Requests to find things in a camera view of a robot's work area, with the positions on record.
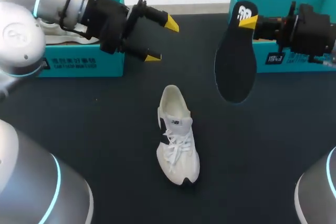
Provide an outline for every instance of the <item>black tabletop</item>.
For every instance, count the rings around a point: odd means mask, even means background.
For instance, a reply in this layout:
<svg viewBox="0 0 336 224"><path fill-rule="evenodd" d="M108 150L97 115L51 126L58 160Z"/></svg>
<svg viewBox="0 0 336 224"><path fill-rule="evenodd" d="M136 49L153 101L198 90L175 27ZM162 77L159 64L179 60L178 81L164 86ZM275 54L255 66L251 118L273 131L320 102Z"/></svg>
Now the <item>black tabletop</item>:
<svg viewBox="0 0 336 224"><path fill-rule="evenodd" d="M226 16L175 16L180 34L147 22L134 41L162 62L127 59L122 78L36 79L2 103L0 117L79 172L94 223L297 224L301 174L336 145L334 73L258 74L251 96L226 103L214 56ZM180 189L157 159L157 107L168 84L194 119L200 180Z"/></svg>

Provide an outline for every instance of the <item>teal shoe box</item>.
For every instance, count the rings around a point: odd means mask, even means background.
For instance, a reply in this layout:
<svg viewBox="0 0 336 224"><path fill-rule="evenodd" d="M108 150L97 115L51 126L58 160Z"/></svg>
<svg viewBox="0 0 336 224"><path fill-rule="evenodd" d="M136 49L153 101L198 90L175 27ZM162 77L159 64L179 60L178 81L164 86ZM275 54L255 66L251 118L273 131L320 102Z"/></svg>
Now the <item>teal shoe box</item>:
<svg viewBox="0 0 336 224"><path fill-rule="evenodd" d="M258 7L259 15L266 17L284 17L288 15L292 1L296 1L296 7L300 4L310 4L314 11L330 15L330 21L336 23L336 0L231 0L229 8L229 20L234 5L238 1L250 1ZM265 72L305 72L305 71L336 71L335 68L308 63L308 56L295 54L290 50L284 50L283 58L276 59L272 53L278 51L274 41L254 41L253 48L257 59L258 73Z"/></svg>
<svg viewBox="0 0 336 224"><path fill-rule="evenodd" d="M46 47L44 70L39 77L120 77L124 54L110 55L100 45L52 45Z"/></svg>

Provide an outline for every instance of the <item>sneaker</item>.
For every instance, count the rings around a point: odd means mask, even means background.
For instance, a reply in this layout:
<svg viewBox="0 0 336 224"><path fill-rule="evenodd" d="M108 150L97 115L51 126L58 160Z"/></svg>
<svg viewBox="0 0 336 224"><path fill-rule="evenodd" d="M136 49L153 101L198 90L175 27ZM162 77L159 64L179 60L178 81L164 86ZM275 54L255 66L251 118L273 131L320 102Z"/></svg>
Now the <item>sneaker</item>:
<svg viewBox="0 0 336 224"><path fill-rule="evenodd" d="M167 86L158 108L162 138L156 155L162 171L177 185L196 182L200 159L195 148L190 111L177 86Z"/></svg>
<svg viewBox="0 0 336 224"><path fill-rule="evenodd" d="M85 44L93 44L99 41L99 39L93 37L90 40L88 40L80 36L79 34L72 33L70 31L64 31L58 24L48 22L41 18L38 18L37 21L46 35L47 45L61 44L66 42L77 42L79 44L85 45ZM76 31L85 32L86 29L87 27L82 24L77 24L75 26Z"/></svg>

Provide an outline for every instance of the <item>insole logo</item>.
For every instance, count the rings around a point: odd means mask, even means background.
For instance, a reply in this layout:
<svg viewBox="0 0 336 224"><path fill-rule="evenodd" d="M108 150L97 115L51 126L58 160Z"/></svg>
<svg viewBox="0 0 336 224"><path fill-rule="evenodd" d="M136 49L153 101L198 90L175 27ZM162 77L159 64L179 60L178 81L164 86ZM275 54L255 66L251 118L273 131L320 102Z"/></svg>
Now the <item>insole logo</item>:
<svg viewBox="0 0 336 224"><path fill-rule="evenodd" d="M243 20L252 17L252 11L247 9L244 5L240 6L237 19Z"/></svg>

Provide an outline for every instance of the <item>black insole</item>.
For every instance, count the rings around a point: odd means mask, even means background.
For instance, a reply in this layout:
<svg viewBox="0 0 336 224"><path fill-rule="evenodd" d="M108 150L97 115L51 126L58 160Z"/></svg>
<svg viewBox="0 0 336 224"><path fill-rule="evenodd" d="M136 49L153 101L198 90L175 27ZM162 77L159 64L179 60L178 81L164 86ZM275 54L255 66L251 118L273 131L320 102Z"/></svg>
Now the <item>black insole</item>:
<svg viewBox="0 0 336 224"><path fill-rule="evenodd" d="M228 102L243 102L255 81L257 62L252 47L254 30L239 27L239 21L241 16L247 18L257 14L255 4L248 1L237 2L216 53L216 84L220 94Z"/></svg>

